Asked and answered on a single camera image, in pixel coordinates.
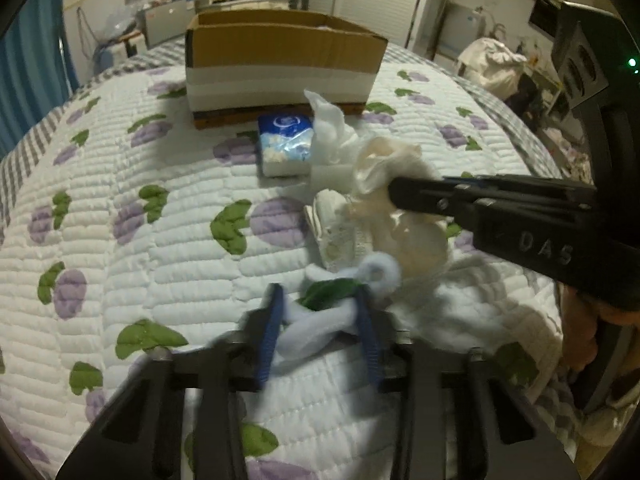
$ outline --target white quilted bedspread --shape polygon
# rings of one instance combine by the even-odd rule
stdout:
[[[269,283],[295,296],[318,260],[304,182],[260,176],[254,134],[236,136],[255,124],[195,130],[183,88],[183,68],[153,70],[70,106],[5,232],[0,415],[50,474],[144,349],[208,344]],[[528,173],[506,134],[428,66],[383,65],[369,109],[359,132],[420,144],[442,174]],[[401,290],[392,310],[443,348],[519,343],[537,368],[533,400],[560,354],[552,283],[477,254],[465,235],[450,240],[453,268]],[[388,478],[396,404],[367,385],[357,346],[276,370],[260,403],[244,400],[252,480]]]

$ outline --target brown cardboard box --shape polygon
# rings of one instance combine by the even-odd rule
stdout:
[[[387,40],[340,18],[302,10],[198,14],[186,33],[186,83],[197,128],[310,112],[308,89],[359,114]]]

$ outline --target blue curtain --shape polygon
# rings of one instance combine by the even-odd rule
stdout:
[[[27,0],[0,39],[0,156],[78,88],[62,0]]]

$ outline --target television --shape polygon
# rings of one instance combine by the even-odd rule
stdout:
[[[553,41],[558,28],[559,13],[558,0],[536,0],[529,17],[529,25]]]

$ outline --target human hand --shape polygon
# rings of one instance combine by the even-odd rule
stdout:
[[[640,329],[640,312],[619,310],[599,300],[586,300],[570,286],[562,288],[562,358],[577,372],[590,364],[598,353],[595,335],[598,318],[616,325],[633,325]],[[617,377],[640,368],[640,336],[635,334]]]

